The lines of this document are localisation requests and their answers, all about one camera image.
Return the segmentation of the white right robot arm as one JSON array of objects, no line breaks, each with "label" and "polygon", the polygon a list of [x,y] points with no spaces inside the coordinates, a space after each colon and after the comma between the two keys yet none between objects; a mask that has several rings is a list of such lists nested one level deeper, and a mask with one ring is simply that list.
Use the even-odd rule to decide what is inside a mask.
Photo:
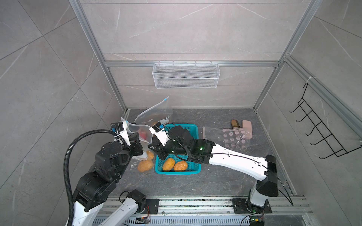
[{"label": "white right robot arm", "polygon": [[189,163],[197,163],[223,166],[253,177],[256,184],[245,203],[250,213],[262,212],[267,206],[268,198],[279,195],[279,177],[273,155],[253,157],[212,141],[193,137],[167,138],[165,142],[157,141],[148,147],[164,161],[164,171],[185,171]]}]

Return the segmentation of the pink dotted clear bag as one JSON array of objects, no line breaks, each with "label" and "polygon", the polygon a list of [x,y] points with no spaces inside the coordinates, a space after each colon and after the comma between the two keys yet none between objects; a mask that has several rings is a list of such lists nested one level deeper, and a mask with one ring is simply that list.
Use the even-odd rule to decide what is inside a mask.
[{"label": "pink dotted clear bag", "polygon": [[240,129],[220,129],[203,127],[203,139],[213,141],[220,146],[242,152],[250,146],[250,140],[244,138],[244,130]]}]

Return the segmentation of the clear zipper bag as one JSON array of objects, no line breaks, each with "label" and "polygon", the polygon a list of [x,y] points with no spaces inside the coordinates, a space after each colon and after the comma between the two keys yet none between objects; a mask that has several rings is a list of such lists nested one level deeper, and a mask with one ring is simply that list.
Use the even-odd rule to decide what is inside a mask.
[{"label": "clear zipper bag", "polygon": [[166,97],[160,103],[140,113],[134,122],[152,127],[159,121],[162,124],[170,122],[172,115],[173,109],[169,103],[169,97]]},{"label": "clear zipper bag", "polygon": [[135,149],[134,156],[131,158],[128,169],[141,173],[153,170],[155,167],[155,154],[148,148],[152,143],[153,134],[149,125],[130,123],[124,118],[121,122],[126,125],[126,131],[129,136],[131,147]]}]

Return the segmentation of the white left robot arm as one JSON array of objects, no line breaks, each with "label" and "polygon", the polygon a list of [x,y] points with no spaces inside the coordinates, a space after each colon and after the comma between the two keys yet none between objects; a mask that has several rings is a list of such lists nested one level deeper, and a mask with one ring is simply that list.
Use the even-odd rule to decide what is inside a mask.
[{"label": "white left robot arm", "polygon": [[[69,161],[75,145],[85,137],[106,133],[115,137],[115,141],[102,146],[95,155],[95,162],[89,172],[82,176],[75,190],[72,190],[69,177]],[[132,134],[130,144],[124,137],[112,130],[92,130],[78,136],[69,145],[63,163],[64,183],[68,198],[69,217],[67,225],[89,225],[109,194],[117,187],[131,158],[139,156],[142,150],[138,133]]]}]

